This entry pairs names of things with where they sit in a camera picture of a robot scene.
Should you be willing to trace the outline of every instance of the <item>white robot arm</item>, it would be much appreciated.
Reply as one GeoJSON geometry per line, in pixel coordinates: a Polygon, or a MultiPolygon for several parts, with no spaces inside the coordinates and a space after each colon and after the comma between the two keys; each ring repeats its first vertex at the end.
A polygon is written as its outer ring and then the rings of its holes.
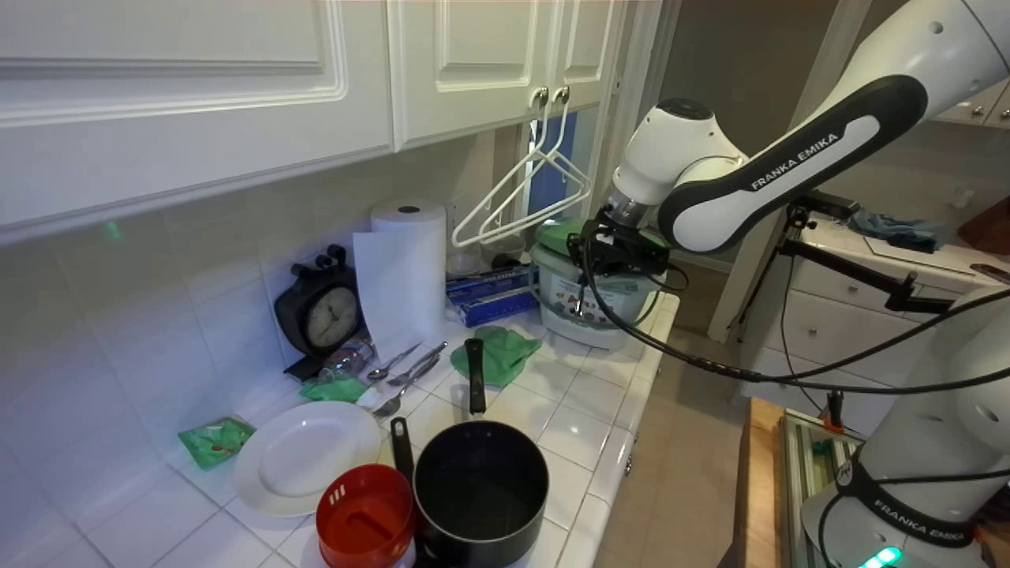
{"type": "Polygon", "coordinates": [[[746,156],[697,106],[653,106],[613,173],[611,218],[688,253],[732,245],[777,206],[880,152],[916,123],[1010,76],[1006,0],[909,0],[793,131],[746,156]]]}

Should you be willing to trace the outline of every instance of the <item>clock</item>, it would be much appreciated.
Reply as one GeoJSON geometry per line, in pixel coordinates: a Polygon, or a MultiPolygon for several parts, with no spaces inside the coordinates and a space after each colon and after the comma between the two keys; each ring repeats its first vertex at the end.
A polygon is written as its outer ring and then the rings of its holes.
{"type": "Polygon", "coordinates": [[[284,336],[302,354],[289,373],[317,378],[327,358],[362,329],[357,279],[345,245],[329,245],[317,266],[292,266],[294,284],[276,299],[284,336]]]}

